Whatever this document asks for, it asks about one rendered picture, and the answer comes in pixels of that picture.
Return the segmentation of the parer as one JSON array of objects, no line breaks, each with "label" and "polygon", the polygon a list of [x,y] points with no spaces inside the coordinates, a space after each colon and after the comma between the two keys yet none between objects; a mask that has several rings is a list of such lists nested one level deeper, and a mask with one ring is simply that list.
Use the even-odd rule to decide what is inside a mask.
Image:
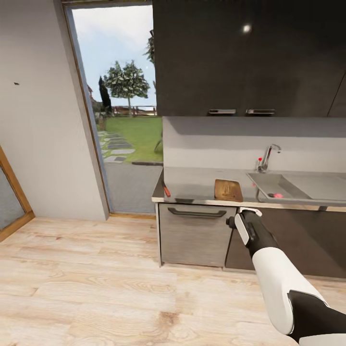
[{"label": "parer", "polygon": [[164,183],[163,181],[162,181],[161,183],[162,183],[162,185],[163,185],[163,188],[164,188],[164,190],[165,190],[165,192],[166,192],[167,196],[168,196],[168,197],[170,197],[170,196],[171,196],[171,194],[170,194],[170,192],[169,192],[168,188],[166,187],[165,183]]}]

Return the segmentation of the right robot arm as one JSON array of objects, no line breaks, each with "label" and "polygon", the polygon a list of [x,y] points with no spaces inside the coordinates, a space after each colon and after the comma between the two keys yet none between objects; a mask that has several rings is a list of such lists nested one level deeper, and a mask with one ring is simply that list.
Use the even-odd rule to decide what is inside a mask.
[{"label": "right robot arm", "polygon": [[277,245],[261,215],[241,207],[226,224],[239,231],[249,249],[272,325],[299,346],[346,346],[346,314],[327,305]]}]

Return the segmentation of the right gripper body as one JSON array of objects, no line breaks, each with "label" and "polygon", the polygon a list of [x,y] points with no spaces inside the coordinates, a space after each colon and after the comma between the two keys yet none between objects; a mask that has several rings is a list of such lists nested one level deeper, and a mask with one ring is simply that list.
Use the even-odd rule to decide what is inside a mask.
[{"label": "right gripper body", "polygon": [[233,216],[231,216],[231,217],[229,218],[229,227],[230,227],[230,228],[237,229],[236,224],[235,224],[235,217],[233,217]]}]

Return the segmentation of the cutting board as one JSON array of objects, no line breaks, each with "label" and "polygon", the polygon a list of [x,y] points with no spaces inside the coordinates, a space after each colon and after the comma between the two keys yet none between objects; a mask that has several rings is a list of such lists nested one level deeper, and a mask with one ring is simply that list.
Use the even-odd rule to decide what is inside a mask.
[{"label": "cutting board", "polygon": [[226,201],[243,202],[240,184],[235,181],[216,179],[214,197]]}]

